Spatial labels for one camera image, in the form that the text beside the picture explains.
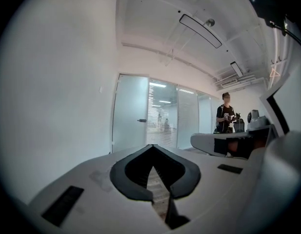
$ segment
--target fluorescent light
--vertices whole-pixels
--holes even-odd
[[[165,88],[165,87],[166,87],[166,85],[157,84],[157,83],[152,83],[152,82],[150,82],[149,85],[153,85],[153,86],[161,87],[161,88]]]
[[[221,42],[205,27],[203,27],[200,23],[192,19],[191,17],[184,14],[180,23],[184,24],[188,28],[195,31],[197,34],[201,35],[204,39],[206,39],[209,43],[211,43],[215,48],[219,48],[222,46]]]
[[[189,93],[189,94],[193,94],[194,92],[190,92],[190,91],[187,91],[187,90],[184,90],[184,89],[180,89],[180,91],[183,91],[183,92],[186,92],[186,93]]]
[[[232,66],[232,68],[235,70],[235,72],[237,73],[237,75],[238,75],[239,77],[242,77],[242,76],[243,76],[243,74],[242,74],[242,72],[241,72],[241,70],[240,70],[240,68],[238,67],[238,65],[237,65],[236,62],[232,62],[230,65]]]

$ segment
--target white ceiling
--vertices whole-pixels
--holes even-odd
[[[121,41],[176,55],[219,79],[234,74],[230,63],[236,61],[244,73],[265,70],[266,38],[260,21],[248,0],[123,0],[123,34]],[[194,31],[179,23],[183,14],[208,28],[222,46],[214,48]],[[167,56],[164,60],[170,63]]]

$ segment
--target black t-shirt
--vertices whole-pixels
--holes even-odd
[[[234,109],[231,106],[229,106],[229,107],[225,107],[224,105],[222,105],[222,106],[223,106],[223,112],[222,112],[221,106],[218,107],[217,118],[224,118],[226,116],[235,115]],[[226,133],[228,127],[229,127],[228,121],[225,120],[225,121],[219,122],[218,131],[220,131],[221,133]]]

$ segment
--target black rectangular slot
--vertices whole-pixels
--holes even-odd
[[[42,217],[53,225],[60,226],[84,189],[70,186],[47,210]]]
[[[242,172],[242,168],[224,164],[219,165],[218,168],[235,174],[240,174]]]

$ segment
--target person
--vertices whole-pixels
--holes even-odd
[[[234,109],[229,105],[229,93],[224,93],[222,99],[224,104],[218,107],[217,111],[217,132],[220,134],[231,134],[233,133],[233,128],[230,127],[230,123],[237,118],[235,117]]]

